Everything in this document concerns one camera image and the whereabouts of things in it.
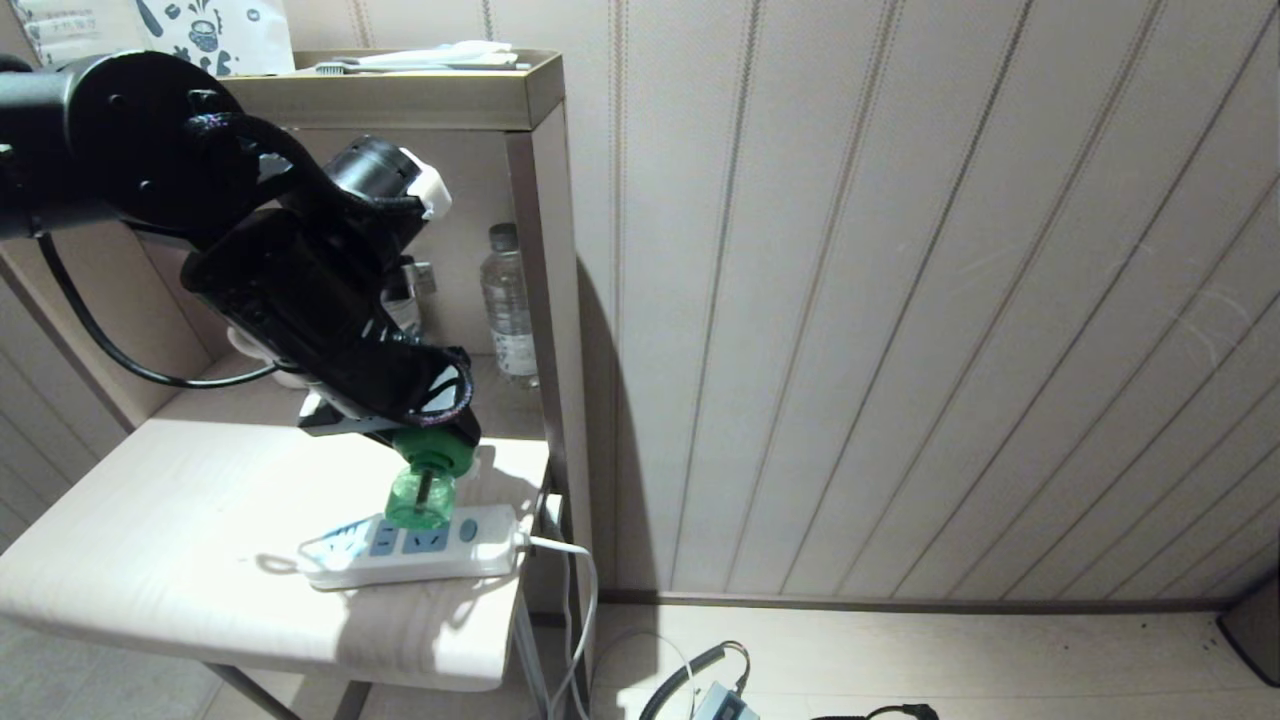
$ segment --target tiled floor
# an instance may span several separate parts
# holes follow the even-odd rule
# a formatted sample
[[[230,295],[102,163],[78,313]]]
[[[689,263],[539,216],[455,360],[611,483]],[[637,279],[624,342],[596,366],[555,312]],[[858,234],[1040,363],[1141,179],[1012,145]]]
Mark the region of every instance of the tiled floor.
[[[658,629],[689,656],[736,639],[751,651],[746,701],[768,720],[865,714],[881,705],[928,702],[943,720],[1201,719],[1275,720],[1270,689],[1226,647],[1207,614],[1143,616],[883,615],[717,607],[607,606],[600,646],[628,628]],[[543,662],[558,678],[559,635],[539,629]],[[631,720],[680,666],[649,637],[617,646],[598,678],[594,720]],[[728,657],[699,675],[731,684]],[[302,715],[332,716],[343,683],[251,673]],[[195,664],[151,659],[0,626],[0,716],[200,719],[209,688]],[[677,694],[659,717],[685,717]],[[375,687],[362,720],[526,720],[531,703],[518,661],[493,693],[448,694]],[[230,688],[204,720],[264,720]]]

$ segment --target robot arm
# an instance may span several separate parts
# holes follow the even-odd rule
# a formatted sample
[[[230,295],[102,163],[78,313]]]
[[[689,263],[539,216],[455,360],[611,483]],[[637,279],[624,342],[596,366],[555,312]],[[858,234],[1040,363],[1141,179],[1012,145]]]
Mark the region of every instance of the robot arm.
[[[192,250],[183,287],[324,398],[305,429],[388,442],[444,427],[479,442],[466,354],[406,337],[379,301],[404,247],[448,210],[431,168],[372,137],[321,168],[159,53],[0,70],[0,238],[40,237],[51,266],[60,227],[115,218],[175,238]]]

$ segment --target green plastic bottle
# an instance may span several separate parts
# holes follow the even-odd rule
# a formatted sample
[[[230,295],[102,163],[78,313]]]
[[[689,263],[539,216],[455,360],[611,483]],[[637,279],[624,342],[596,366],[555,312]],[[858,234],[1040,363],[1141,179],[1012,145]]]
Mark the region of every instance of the green plastic bottle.
[[[443,528],[453,515],[457,480],[471,470],[475,448],[440,428],[397,430],[392,446],[408,461],[396,475],[384,515],[396,527]]]

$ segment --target bottle label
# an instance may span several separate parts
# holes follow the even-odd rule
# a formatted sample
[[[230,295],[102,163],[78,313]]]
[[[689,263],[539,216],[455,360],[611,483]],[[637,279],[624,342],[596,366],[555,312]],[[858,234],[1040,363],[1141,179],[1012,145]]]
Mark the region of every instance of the bottle label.
[[[534,356],[534,336],[493,333],[493,346],[498,351],[498,368],[512,377],[538,374],[538,357]]]

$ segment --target white table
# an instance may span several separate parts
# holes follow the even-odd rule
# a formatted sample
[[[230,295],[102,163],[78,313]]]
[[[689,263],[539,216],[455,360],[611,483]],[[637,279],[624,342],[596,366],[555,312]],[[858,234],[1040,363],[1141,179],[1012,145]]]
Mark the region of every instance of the white table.
[[[504,578],[342,592],[314,591],[296,573],[297,544],[380,511],[403,465],[361,436],[294,429],[300,402],[269,380],[175,398],[0,556],[0,614],[196,659],[251,697],[256,685],[234,666],[493,689],[515,623],[541,684],[520,594],[524,555]],[[457,505],[509,503],[531,529],[547,443],[485,439],[479,461]],[[253,700],[292,717],[269,696]]]

